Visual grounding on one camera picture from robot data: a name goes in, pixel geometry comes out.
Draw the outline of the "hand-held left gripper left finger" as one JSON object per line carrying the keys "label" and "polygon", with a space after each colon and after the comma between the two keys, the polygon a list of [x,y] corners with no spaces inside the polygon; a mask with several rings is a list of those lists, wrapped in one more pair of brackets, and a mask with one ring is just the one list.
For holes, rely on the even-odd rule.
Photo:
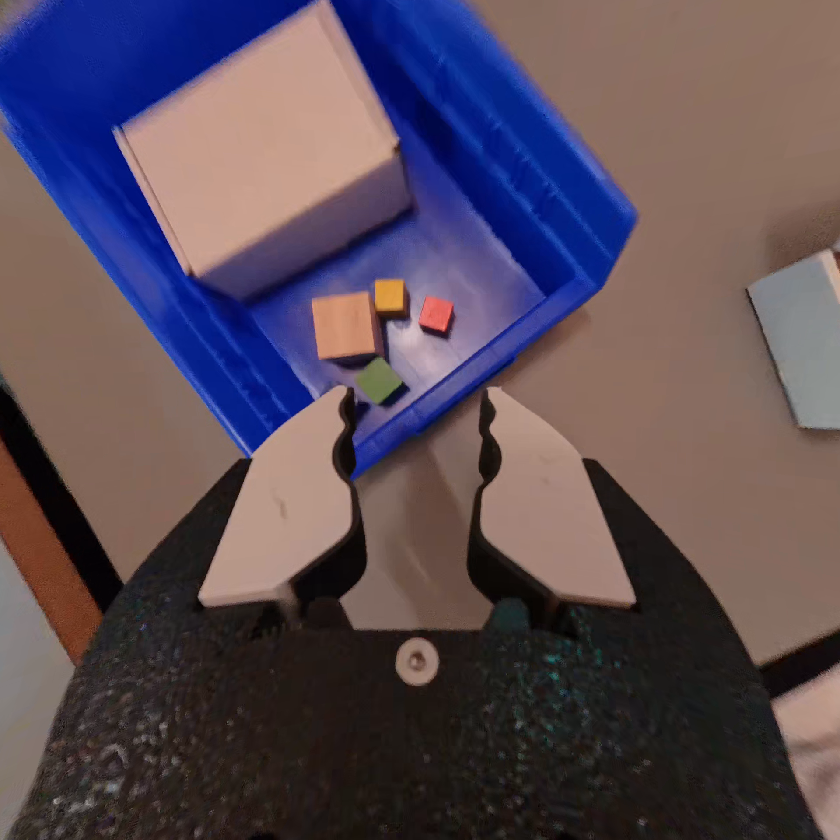
{"label": "hand-held left gripper left finger", "polygon": [[202,607],[273,602],[296,622],[360,582],[354,430],[354,390],[336,385],[257,447],[199,588]]}

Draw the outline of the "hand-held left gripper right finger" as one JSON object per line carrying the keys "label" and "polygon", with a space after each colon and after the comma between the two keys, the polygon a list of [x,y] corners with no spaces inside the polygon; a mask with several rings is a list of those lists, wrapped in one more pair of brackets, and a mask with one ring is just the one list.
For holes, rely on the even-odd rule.
{"label": "hand-held left gripper right finger", "polygon": [[498,386],[482,394],[467,549],[472,584],[519,599],[532,624],[566,605],[631,610],[637,596],[578,450]]}

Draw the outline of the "small green cube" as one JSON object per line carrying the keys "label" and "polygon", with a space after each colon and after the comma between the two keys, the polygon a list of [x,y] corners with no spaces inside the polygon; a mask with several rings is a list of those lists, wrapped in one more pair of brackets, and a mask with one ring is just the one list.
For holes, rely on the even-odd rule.
{"label": "small green cube", "polygon": [[374,357],[354,377],[356,390],[371,404],[389,406],[405,392],[406,384],[385,358]]}

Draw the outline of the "small red cube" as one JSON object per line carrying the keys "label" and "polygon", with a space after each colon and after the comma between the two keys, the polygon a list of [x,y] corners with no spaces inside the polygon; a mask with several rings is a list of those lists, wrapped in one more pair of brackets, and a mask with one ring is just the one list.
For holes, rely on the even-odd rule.
{"label": "small red cube", "polygon": [[421,330],[446,338],[451,332],[454,319],[455,304],[452,301],[426,295],[418,316]]}

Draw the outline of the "white cardboard mailer box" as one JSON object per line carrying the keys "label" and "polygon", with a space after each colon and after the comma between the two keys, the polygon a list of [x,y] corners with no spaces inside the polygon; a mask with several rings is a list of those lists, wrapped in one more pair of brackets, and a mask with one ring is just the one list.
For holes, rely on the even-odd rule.
{"label": "white cardboard mailer box", "polygon": [[113,134],[184,272],[239,301],[413,203],[401,141],[330,2]]}
{"label": "white cardboard mailer box", "polygon": [[793,419],[839,430],[838,243],[752,283],[747,294]]}

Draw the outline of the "blue plastic bin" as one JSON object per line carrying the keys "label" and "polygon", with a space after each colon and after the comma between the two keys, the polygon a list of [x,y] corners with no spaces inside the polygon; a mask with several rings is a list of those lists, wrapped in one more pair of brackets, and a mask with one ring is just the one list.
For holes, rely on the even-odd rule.
{"label": "blue plastic bin", "polygon": [[247,455],[354,373],[320,362],[311,299],[404,279],[386,331],[404,391],[353,436],[372,467],[603,288],[637,211],[461,2],[333,2],[402,141],[415,209],[252,302],[189,280],[112,128],[304,2],[40,2],[2,28],[7,136],[179,371]]}

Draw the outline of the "plain wooden cube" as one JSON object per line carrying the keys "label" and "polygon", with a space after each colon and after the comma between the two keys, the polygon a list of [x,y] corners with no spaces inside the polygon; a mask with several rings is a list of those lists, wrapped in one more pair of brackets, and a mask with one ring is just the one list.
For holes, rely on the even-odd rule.
{"label": "plain wooden cube", "polygon": [[315,297],[311,315],[320,361],[350,364],[384,356],[382,326],[368,291]]}

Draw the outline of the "small yellow cube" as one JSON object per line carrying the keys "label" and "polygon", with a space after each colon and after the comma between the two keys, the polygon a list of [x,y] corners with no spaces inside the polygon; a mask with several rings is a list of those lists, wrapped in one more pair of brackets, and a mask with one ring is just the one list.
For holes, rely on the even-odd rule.
{"label": "small yellow cube", "polygon": [[374,309],[383,320],[405,320],[410,315],[410,297],[402,278],[374,281]]}

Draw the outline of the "person's white shirt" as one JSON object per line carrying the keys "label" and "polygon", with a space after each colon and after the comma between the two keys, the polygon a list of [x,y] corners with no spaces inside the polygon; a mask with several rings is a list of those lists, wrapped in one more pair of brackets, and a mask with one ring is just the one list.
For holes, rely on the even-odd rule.
{"label": "person's white shirt", "polygon": [[839,666],[772,700],[795,778],[825,839],[839,838]]}

